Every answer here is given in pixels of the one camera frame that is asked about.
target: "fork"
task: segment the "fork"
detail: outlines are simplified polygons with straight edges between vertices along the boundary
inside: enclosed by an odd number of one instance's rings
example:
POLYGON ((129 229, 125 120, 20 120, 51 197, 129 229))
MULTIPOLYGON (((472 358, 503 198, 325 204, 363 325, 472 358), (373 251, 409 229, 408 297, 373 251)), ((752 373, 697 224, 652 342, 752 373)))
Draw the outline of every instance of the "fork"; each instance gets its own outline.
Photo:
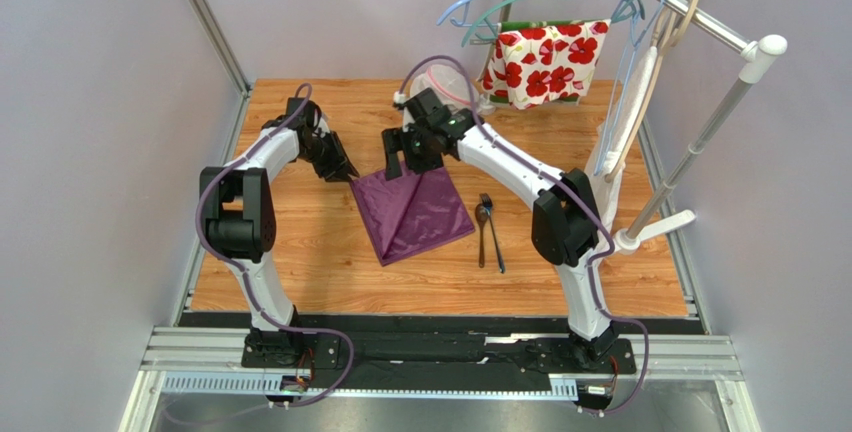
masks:
POLYGON ((506 264, 503 263, 503 254, 500 253, 500 244, 497 243, 497 230, 494 229, 494 203, 491 202, 491 197, 488 194, 479 194, 479 200, 482 201, 482 206, 488 212, 488 222, 491 224, 491 233, 494 234, 494 250, 497 251, 497 266, 500 268, 500 273, 506 273, 506 264))

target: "wooden hanger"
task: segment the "wooden hanger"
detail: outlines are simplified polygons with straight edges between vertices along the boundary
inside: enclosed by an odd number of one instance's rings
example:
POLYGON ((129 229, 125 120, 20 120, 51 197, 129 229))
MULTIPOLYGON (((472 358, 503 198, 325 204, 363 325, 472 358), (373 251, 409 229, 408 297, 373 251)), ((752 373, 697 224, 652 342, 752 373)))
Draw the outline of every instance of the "wooden hanger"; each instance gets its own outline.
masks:
POLYGON ((657 86, 657 76, 660 75, 660 68, 663 66, 663 58, 668 51, 675 47, 680 42, 680 39, 683 38, 683 34, 686 33, 687 27, 689 27, 690 22, 692 22, 692 17, 695 15, 696 10, 698 10, 698 0, 689 0, 689 9, 687 9, 686 15, 683 17, 683 21, 681 21, 680 26, 677 28, 674 28, 677 14, 671 10, 666 9, 666 11, 660 14, 657 18, 657 23, 654 25, 654 33, 651 36, 651 47, 657 48, 657 60, 654 62, 654 71, 651 74, 651 80, 648 82, 648 89, 645 92, 642 107, 639 109, 639 115, 636 117, 636 122, 633 123, 633 128, 630 130, 630 135, 627 137, 627 143, 624 145, 624 149, 621 151, 621 155, 618 157, 618 162, 615 164, 612 172, 604 177, 604 180, 607 182, 612 182, 612 179, 615 178, 618 171, 624 167, 624 162, 627 160, 627 152, 630 151, 633 141, 636 140, 636 135, 639 133, 639 126, 642 125, 642 120, 645 118, 645 112, 648 110, 648 104, 651 102, 651 96, 654 94, 654 88, 657 86), (665 32, 661 35, 660 31, 662 30, 662 24, 666 18, 668 18, 668 24, 666 25, 665 32))

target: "white rack pole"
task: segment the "white rack pole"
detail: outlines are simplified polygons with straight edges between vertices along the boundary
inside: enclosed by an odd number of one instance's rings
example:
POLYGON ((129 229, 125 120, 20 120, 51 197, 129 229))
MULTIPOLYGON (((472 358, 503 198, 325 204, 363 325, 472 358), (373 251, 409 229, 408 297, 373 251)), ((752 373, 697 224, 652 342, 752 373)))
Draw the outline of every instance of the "white rack pole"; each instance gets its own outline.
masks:
MULTIPOLYGON (((665 6, 681 16, 685 16, 687 10, 689 10, 689 2, 686 0, 666 0, 665 6)), ((708 34, 712 35, 719 42, 727 45, 738 54, 742 54, 744 50, 749 48, 750 42, 743 36, 701 9, 695 11, 695 16, 692 18, 692 24, 704 29, 708 34)))
MULTIPOLYGON (((686 0, 665 0, 665 6, 681 16, 685 16, 689 10, 689 4, 686 0)), ((756 41, 749 42, 736 31, 714 19, 701 9, 695 11, 691 23, 733 49, 747 63, 742 71, 740 71, 738 80, 731 87, 731 90, 728 91, 728 94, 719 103, 716 111, 704 124, 699 137, 689 145, 683 159, 681 159, 675 170, 654 191, 651 200, 645 204, 645 207, 642 208, 639 216, 636 217, 636 220, 633 221, 630 227, 627 230, 620 230, 616 234, 619 240, 631 246, 637 245, 636 240, 642 229, 648 225, 653 215, 671 195, 674 188, 680 182, 680 179, 689 170, 689 167, 695 162, 695 159, 698 158, 698 155, 701 154, 716 131, 728 119, 751 86, 760 81, 763 74, 775 62, 775 59, 787 50, 787 40, 784 37, 768 35, 761 39, 759 43, 756 41)))

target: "white fabric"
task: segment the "white fabric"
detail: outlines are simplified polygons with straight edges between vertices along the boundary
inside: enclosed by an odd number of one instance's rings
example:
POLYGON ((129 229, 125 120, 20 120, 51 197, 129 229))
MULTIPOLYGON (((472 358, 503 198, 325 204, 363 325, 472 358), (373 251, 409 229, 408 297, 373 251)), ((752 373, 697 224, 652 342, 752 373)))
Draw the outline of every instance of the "white fabric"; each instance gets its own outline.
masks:
MULTIPOLYGON (((598 126, 598 137, 600 137, 602 130, 603 124, 598 126)), ((621 191, 621 175, 624 169, 619 170, 613 176, 612 182, 609 183, 604 178, 606 174, 595 175, 595 159, 598 156, 600 147, 601 139, 599 138, 591 155, 589 155, 584 172, 589 177, 589 183, 592 186, 592 193, 595 196, 595 204, 598 206, 601 223, 606 227, 606 230, 612 231, 612 223, 615 221, 615 213, 618 210, 618 193, 621 191)))
MULTIPOLYGON (((630 137, 630 131, 633 129, 633 124, 636 123, 636 118, 639 116, 639 109, 642 108, 642 102, 645 100, 645 94, 648 92, 648 84, 651 82, 651 76, 654 74, 654 64, 657 62, 657 48, 650 47, 639 63, 636 65, 636 70, 633 71, 630 82, 627 85, 627 90, 624 92, 624 107, 619 114, 618 122, 612 131, 612 144, 610 150, 607 151, 604 158, 603 169, 601 176, 609 174, 618 165, 618 158, 621 157, 621 151, 627 145, 627 139, 630 137)), ((592 153, 592 157, 597 158, 597 152, 592 153)))
MULTIPOLYGON (((630 84, 625 92, 627 95, 624 97, 624 108, 612 132, 612 150, 606 154, 602 173, 595 175, 595 161, 597 160, 601 142, 603 141, 603 124, 598 126, 598 141, 595 143, 595 147, 589 155, 589 160, 586 162, 585 172, 592 186, 592 193, 595 196, 595 203, 598 206, 601 223, 610 232, 612 231, 612 224, 615 221, 615 214, 618 211, 618 196, 621 192, 621 178, 624 174, 624 169, 622 168, 618 173, 613 175, 612 182, 607 182, 605 177, 618 164, 621 151, 627 144, 630 131, 633 129, 633 124, 639 116, 642 101, 645 100, 645 94, 648 92, 648 84, 651 81, 656 61, 657 48, 651 47, 639 61, 636 71, 633 73, 633 78, 630 80, 630 84)), ((597 247, 598 251, 608 247, 603 237, 600 239, 597 247)))

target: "floral cloth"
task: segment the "floral cloth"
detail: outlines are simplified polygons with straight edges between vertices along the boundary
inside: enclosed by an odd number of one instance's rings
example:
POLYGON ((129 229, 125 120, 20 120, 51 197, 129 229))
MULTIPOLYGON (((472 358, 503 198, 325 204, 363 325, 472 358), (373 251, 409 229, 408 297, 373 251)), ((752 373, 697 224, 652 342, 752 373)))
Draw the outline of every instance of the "floral cloth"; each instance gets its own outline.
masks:
POLYGON ((529 28, 497 36, 482 88, 516 109, 588 93, 609 20, 529 28))

